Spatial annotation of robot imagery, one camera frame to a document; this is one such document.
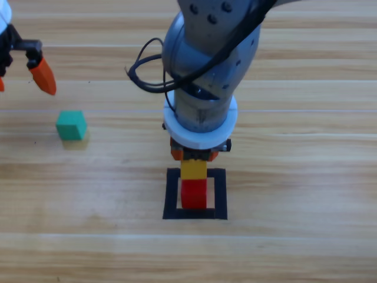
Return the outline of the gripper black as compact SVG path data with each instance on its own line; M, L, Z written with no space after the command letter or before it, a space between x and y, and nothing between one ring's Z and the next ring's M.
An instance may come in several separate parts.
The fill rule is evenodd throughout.
M13 25L8 25L1 34L1 77L13 62L11 51L25 51L28 59L27 67L39 89L51 96L57 92L57 85L51 67L42 57L42 42L40 40L23 39ZM0 78L0 91L5 86Z
M170 138L171 155L176 161L183 160L204 160L212 162L220 152L229 152L232 147L231 139L227 139L218 147L207 150L196 150L184 147L177 143L172 137Z

